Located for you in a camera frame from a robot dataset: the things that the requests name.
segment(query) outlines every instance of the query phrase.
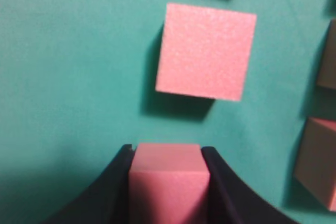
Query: teal surface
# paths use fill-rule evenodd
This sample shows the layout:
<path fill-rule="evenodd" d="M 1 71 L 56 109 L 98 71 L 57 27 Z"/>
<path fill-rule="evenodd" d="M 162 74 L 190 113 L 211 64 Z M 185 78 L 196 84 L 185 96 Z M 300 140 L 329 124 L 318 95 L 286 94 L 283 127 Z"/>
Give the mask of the teal surface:
<path fill-rule="evenodd" d="M 241 103 L 155 94 L 167 2 L 258 14 Z M 336 0 L 0 0 L 0 223 L 37 223 L 124 143 L 215 146 L 306 224 L 335 223 L 291 178 L 308 113 L 336 118 L 314 80 Z"/>

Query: pink block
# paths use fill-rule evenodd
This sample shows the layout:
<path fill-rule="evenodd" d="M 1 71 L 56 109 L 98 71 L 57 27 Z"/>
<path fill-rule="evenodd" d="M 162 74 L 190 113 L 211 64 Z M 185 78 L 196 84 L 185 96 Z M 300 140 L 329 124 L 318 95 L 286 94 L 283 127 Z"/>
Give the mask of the pink block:
<path fill-rule="evenodd" d="M 257 16 L 169 3 L 156 90 L 240 101 Z"/>
<path fill-rule="evenodd" d="M 336 122 L 307 120 L 295 176 L 325 207 L 336 211 Z"/>
<path fill-rule="evenodd" d="M 209 179 L 199 145 L 139 144 L 129 172 L 130 222 L 206 223 Z"/>

